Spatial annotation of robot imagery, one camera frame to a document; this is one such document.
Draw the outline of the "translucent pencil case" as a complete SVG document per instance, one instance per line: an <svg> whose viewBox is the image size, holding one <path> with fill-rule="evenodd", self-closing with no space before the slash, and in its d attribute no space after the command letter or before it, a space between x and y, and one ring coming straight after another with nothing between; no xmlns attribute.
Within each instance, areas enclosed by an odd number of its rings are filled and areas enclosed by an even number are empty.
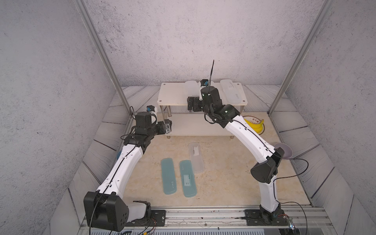
<svg viewBox="0 0 376 235"><path fill-rule="evenodd" d="M189 153L194 174L203 173L205 167L199 143L190 143Z"/></svg>
<svg viewBox="0 0 376 235"><path fill-rule="evenodd" d="M230 79L223 79L220 81L223 93L230 104L239 104L242 102L241 95L239 94L234 83Z"/></svg>
<svg viewBox="0 0 376 235"><path fill-rule="evenodd" d="M200 97L200 86L198 82L194 80L185 82L184 90L187 97Z"/></svg>

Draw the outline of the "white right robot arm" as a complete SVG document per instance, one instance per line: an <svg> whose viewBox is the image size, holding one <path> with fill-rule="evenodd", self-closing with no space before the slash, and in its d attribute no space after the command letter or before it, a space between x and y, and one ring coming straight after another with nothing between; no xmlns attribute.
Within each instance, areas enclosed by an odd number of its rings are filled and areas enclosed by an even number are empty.
<svg viewBox="0 0 376 235"><path fill-rule="evenodd" d="M252 153L257 163L251 168L251 175L259 183L261 194L260 214L265 223L270 224L280 214L283 214L278 201L275 181L278 166L284 156L282 148L275 148L266 142L245 121L240 112L231 104L224 105L217 88L203 87L201 97L188 97L189 111L204 113L204 118L210 118L208 123L219 124L231 132Z"/></svg>

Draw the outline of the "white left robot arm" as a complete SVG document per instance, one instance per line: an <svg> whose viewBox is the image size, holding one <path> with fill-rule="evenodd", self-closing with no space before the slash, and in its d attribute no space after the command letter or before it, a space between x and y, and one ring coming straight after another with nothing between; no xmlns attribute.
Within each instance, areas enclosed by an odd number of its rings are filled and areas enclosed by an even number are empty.
<svg viewBox="0 0 376 235"><path fill-rule="evenodd" d="M132 223L151 223L151 205L146 201L123 200L126 185L151 140L157 135L171 132L169 119L159 121L155 111L139 112L130 133L121 136L123 147L109 175L94 192L83 199L87 224L90 228L120 232Z"/></svg>

